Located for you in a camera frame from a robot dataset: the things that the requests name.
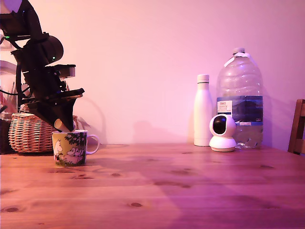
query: chair back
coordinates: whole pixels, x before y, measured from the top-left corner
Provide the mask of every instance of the chair back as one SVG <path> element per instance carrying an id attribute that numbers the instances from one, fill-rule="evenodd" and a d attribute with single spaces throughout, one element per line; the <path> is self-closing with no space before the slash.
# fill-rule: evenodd
<path id="1" fill-rule="evenodd" d="M 295 116 L 292 122 L 288 152 L 305 154 L 303 132 L 305 126 L 305 99 L 298 99 L 295 105 Z"/>

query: water jug cap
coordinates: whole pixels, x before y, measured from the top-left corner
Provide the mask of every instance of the water jug cap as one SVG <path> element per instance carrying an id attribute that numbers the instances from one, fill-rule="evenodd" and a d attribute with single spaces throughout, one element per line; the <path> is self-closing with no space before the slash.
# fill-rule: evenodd
<path id="1" fill-rule="evenodd" d="M 245 50 L 244 50 L 244 48 L 235 48 L 235 49 L 233 49 L 233 55 L 236 54 L 236 53 L 238 53 L 238 52 L 243 52 L 243 53 L 245 53 Z"/>
<path id="2" fill-rule="evenodd" d="M 209 83 L 210 76 L 208 74 L 200 74 L 197 76 L 197 83 Z"/>

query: security camera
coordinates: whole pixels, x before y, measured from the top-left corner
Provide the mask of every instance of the security camera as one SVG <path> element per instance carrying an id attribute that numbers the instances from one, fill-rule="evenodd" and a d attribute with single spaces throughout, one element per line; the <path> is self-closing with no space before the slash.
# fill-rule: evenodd
<path id="1" fill-rule="evenodd" d="M 236 142 L 232 138 L 236 129 L 234 119 L 226 114 L 218 114 L 210 121 L 210 131 L 213 134 L 209 146 L 214 151 L 231 152 L 235 150 Z"/>

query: mug handle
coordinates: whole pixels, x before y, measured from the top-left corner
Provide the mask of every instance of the mug handle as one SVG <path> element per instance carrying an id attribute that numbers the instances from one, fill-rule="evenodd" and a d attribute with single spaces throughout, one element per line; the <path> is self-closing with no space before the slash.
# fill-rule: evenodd
<path id="1" fill-rule="evenodd" d="M 100 140 L 99 140 L 98 136 L 96 136 L 96 135 L 88 135 L 88 136 L 87 136 L 87 139 L 88 139 L 89 137 L 93 137 L 93 138 L 95 138 L 95 139 L 97 140 L 97 147 L 96 147 L 96 149 L 93 150 L 93 151 L 86 151 L 86 155 L 90 155 L 90 154 L 96 153 L 96 151 L 99 149 L 99 146 L 100 146 Z"/>

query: pink wall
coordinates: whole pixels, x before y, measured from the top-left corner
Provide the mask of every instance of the pink wall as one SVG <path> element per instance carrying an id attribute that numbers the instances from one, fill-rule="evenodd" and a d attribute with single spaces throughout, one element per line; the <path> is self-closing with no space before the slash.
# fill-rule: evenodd
<path id="1" fill-rule="evenodd" d="M 192 141 L 197 74 L 210 74 L 215 103 L 218 73 L 242 46 L 263 74 L 264 144 L 287 149 L 305 98 L 304 0 L 30 2 L 64 46 L 58 63 L 76 64 L 68 83 L 85 93 L 74 113 L 102 143 Z"/>

